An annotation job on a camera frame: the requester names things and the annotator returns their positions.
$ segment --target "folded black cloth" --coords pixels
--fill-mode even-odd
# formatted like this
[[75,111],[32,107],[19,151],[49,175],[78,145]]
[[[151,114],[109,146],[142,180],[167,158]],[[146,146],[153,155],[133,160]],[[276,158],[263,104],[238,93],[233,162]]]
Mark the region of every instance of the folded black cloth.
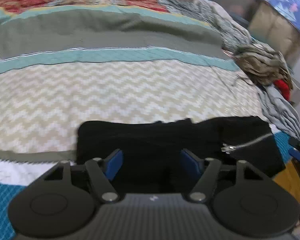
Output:
[[112,182],[118,192],[186,192],[196,183],[180,165],[180,150],[198,157],[217,158],[234,165],[247,160],[272,177],[284,169],[272,135],[226,154],[221,148],[237,146],[271,134],[268,123],[258,117],[217,117],[200,123],[190,119],[151,124],[88,121],[78,129],[77,163],[106,158],[113,150],[124,152],[123,165]]

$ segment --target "zipper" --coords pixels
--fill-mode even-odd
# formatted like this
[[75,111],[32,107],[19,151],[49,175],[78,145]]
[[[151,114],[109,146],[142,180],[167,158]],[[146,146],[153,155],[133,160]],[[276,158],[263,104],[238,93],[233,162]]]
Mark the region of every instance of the zipper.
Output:
[[236,151],[238,149],[245,148],[247,146],[251,146],[251,145],[253,145],[255,143],[258,143],[258,142],[264,140],[265,138],[268,138],[269,136],[272,136],[272,133],[267,133],[267,134],[262,135],[262,136],[254,139],[252,141],[249,141],[249,142],[246,142],[246,143],[243,143],[243,144],[239,144],[239,145],[235,145],[235,146],[223,143],[222,144],[223,147],[221,147],[221,151],[224,152],[224,153],[226,153],[226,154],[230,154],[231,152],[234,152],[234,151]]

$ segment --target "beige zigzag pattern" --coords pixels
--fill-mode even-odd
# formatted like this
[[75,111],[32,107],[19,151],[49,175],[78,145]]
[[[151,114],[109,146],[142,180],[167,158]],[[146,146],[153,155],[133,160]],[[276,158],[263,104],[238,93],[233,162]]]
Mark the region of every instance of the beige zigzag pattern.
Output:
[[87,120],[200,122],[262,116],[257,91],[237,74],[162,60],[35,65],[0,74],[0,150],[74,149]]

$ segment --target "brown crumpled cloth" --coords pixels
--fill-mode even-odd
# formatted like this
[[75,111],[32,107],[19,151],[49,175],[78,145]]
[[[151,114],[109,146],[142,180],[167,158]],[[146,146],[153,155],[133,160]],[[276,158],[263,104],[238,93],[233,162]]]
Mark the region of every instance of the brown crumpled cloth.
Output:
[[271,85],[283,79],[293,89],[290,72],[281,52],[275,51],[265,43],[239,47],[233,54],[237,65],[255,83]]

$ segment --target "silver screw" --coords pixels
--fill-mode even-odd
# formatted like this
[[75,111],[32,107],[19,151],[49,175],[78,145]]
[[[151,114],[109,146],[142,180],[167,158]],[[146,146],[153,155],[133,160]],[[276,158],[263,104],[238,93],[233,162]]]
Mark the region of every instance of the silver screw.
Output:
[[105,201],[115,201],[118,198],[118,195],[114,192],[107,192],[102,194],[102,199]]
[[190,194],[190,198],[194,201],[201,202],[206,199],[206,195],[201,192],[194,192]]

